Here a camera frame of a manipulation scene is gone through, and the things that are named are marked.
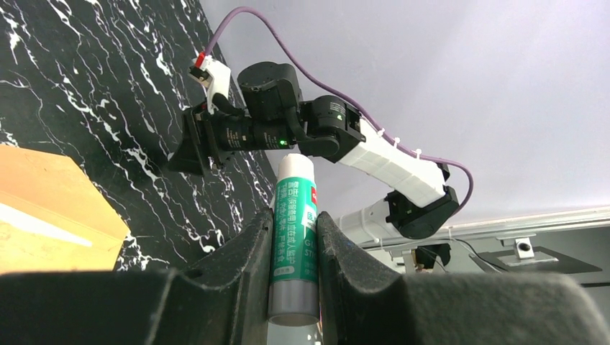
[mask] marble pattern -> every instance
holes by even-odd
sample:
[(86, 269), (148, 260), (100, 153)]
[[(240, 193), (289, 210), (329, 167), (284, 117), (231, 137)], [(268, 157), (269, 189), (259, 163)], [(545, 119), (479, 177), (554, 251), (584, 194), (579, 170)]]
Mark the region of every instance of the marble pattern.
[(163, 169), (204, 97), (186, 75), (211, 36), (198, 0), (0, 0), (0, 14), (0, 143), (72, 157), (130, 228), (116, 269), (185, 267), (268, 205), (261, 152), (203, 178)]

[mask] white wall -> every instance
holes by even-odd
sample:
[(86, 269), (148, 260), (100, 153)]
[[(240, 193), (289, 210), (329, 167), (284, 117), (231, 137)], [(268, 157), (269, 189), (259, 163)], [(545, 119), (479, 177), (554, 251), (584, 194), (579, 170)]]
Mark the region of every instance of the white wall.
[[(610, 204), (610, 2), (202, 0), (216, 28), (236, 6), (266, 14), (319, 79), (366, 106), (412, 149), (465, 163), (471, 204), (451, 222)], [(234, 75), (288, 62), (241, 14), (219, 41)], [(306, 99), (324, 94), (300, 79)], [(275, 168), (285, 152), (269, 152)], [(332, 215), (387, 187), (316, 160)], [(460, 197), (465, 178), (450, 180)]]

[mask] metal bracket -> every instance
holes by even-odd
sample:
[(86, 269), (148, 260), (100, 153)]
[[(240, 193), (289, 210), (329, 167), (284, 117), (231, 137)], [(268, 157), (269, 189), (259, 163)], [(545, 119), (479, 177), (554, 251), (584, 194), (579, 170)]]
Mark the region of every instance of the metal bracket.
[(500, 239), (500, 242), (503, 247), (512, 246), (514, 249), (514, 255), (498, 258), (509, 267), (559, 261), (556, 257), (552, 257), (548, 254), (534, 252), (534, 247), (532, 246), (529, 237), (503, 238)]

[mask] glue stick label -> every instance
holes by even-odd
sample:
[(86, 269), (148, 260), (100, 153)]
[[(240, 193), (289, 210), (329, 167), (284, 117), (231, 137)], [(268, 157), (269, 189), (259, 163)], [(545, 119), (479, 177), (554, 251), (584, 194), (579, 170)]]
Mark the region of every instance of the glue stick label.
[(317, 284), (315, 183), (304, 178), (278, 182), (275, 213), (271, 282), (297, 279)]

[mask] brown cardboard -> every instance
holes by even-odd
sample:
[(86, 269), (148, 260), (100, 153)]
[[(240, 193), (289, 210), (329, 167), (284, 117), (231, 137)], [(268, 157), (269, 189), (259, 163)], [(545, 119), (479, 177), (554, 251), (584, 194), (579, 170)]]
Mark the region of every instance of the brown cardboard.
[(91, 246), (32, 234), (0, 215), (0, 273), (111, 270), (129, 231), (80, 167), (60, 155), (0, 145), (1, 204)]

